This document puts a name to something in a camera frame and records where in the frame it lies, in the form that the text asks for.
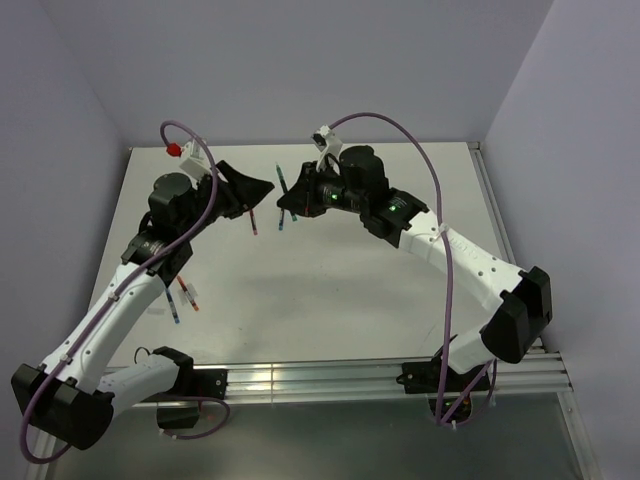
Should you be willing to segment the magenta pen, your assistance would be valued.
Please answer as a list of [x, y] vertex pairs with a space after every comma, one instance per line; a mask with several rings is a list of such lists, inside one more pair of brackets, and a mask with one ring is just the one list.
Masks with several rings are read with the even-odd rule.
[[253, 233], [254, 236], [257, 236], [259, 234], [259, 232], [258, 232], [258, 228], [257, 228], [256, 216], [255, 216], [255, 213], [254, 213], [253, 209], [249, 210], [249, 219], [250, 219], [252, 233]]

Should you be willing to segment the green capped pen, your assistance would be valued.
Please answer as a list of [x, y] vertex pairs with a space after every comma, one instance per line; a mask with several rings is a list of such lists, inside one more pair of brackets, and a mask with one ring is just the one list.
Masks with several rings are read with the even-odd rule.
[[[278, 180], [279, 180], [279, 183], [280, 183], [280, 186], [281, 186], [282, 194], [284, 195], [284, 194], [286, 194], [288, 192], [288, 188], [287, 188], [287, 185], [286, 185], [284, 174], [283, 174], [282, 169], [281, 169], [281, 167], [279, 166], [278, 163], [276, 163], [275, 168], [276, 168], [276, 173], [277, 173]], [[290, 213], [290, 217], [291, 217], [292, 222], [297, 222], [296, 215], [294, 213], [291, 213], [291, 212], [289, 212], [289, 213]]]

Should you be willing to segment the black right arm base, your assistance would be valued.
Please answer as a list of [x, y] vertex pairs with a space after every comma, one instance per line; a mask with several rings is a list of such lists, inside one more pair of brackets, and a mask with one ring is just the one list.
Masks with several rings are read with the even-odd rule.
[[[427, 396], [433, 416], [436, 416], [437, 413], [440, 370], [440, 358], [434, 358], [426, 362], [405, 362], [401, 365], [401, 374], [396, 378], [396, 383], [404, 388], [404, 392], [407, 395], [424, 394]], [[453, 427], [467, 422], [472, 417], [474, 406], [471, 394], [473, 392], [487, 393], [484, 403], [477, 409], [477, 412], [485, 408], [491, 401], [496, 377], [495, 363], [489, 363], [487, 366], [476, 366], [464, 374], [458, 374], [452, 368], [448, 368], [441, 415], [446, 416], [460, 394], [466, 390], [468, 392], [458, 407], [446, 419], [446, 424]]]

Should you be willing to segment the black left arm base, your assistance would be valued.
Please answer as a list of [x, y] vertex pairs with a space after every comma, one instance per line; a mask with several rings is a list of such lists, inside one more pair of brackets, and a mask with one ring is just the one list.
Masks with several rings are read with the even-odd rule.
[[[228, 422], [231, 407], [226, 403], [228, 370], [223, 368], [195, 369], [186, 380], [166, 392], [153, 394], [144, 403], [181, 403], [181, 406], [157, 406], [156, 424], [160, 432], [177, 440], [196, 440], [208, 437]], [[195, 427], [203, 418], [207, 405], [219, 406], [222, 413], [210, 416], [212, 426], [196, 433]]]

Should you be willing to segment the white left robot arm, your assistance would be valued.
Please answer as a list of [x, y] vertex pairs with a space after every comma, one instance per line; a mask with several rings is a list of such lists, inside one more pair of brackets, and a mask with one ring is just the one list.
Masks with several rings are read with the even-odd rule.
[[131, 406], [156, 395], [183, 399], [191, 394], [194, 360], [170, 347], [159, 347], [116, 373], [106, 369], [141, 315], [189, 261], [191, 239], [220, 217], [242, 216], [273, 188], [225, 161], [197, 181], [184, 173], [154, 181], [138, 232], [99, 300], [38, 366], [22, 364], [11, 378], [22, 413], [20, 448], [30, 462], [41, 461], [27, 445], [30, 427], [67, 448], [86, 450]]

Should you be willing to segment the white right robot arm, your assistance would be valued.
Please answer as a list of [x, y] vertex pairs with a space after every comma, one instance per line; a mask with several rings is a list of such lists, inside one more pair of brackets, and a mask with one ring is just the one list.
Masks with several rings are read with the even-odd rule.
[[330, 209], [357, 214], [369, 233], [443, 272], [486, 312], [478, 326], [443, 348], [444, 358], [432, 368], [435, 383], [452, 390], [477, 366], [494, 359], [520, 362], [552, 319], [549, 275], [507, 263], [439, 222], [424, 202], [390, 186], [372, 147], [349, 147], [336, 162], [303, 163], [278, 207], [307, 218]]

